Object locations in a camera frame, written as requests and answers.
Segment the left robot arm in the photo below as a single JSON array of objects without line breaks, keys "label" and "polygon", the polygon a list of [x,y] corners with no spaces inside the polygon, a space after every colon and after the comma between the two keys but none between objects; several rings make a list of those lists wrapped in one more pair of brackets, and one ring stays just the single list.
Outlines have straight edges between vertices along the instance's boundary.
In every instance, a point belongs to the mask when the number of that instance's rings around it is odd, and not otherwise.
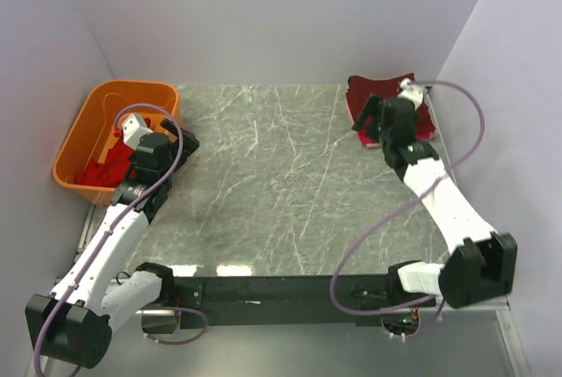
[{"label": "left robot arm", "polygon": [[177,307],[175,277],[168,266],[145,263],[118,288],[109,288],[128,251],[167,201],[173,174],[199,147],[176,119],[168,117],[161,125],[164,130],[156,132],[137,114],[124,119],[122,136],[133,150],[132,165],[102,224],[51,292],[35,294],[27,302],[25,318],[38,376],[45,373],[45,357],[69,363],[76,371],[91,369],[107,352],[113,334],[138,310],[150,304]]}]

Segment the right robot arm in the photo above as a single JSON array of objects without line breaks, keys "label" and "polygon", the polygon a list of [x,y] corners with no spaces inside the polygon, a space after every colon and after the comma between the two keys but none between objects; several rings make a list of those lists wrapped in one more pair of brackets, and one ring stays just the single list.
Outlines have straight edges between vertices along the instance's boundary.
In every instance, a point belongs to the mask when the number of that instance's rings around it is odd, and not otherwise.
[{"label": "right robot arm", "polygon": [[517,243],[476,212],[433,146],[417,139],[419,105],[412,98],[371,95],[353,125],[378,140],[386,164],[421,200],[448,248],[444,264],[415,261],[391,268],[393,285],[403,293],[442,297],[453,308],[510,294]]}]

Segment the dark red t shirt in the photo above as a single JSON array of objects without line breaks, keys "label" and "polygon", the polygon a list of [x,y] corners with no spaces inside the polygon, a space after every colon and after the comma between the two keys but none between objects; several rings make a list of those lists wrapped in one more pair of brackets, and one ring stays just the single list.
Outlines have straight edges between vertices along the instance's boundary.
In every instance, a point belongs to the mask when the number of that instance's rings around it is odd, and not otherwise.
[{"label": "dark red t shirt", "polygon": [[371,94],[380,98],[391,98],[399,93],[399,84],[404,79],[414,81],[414,73],[395,78],[375,80],[363,76],[350,76],[347,84],[346,101],[351,119],[355,121]]}]

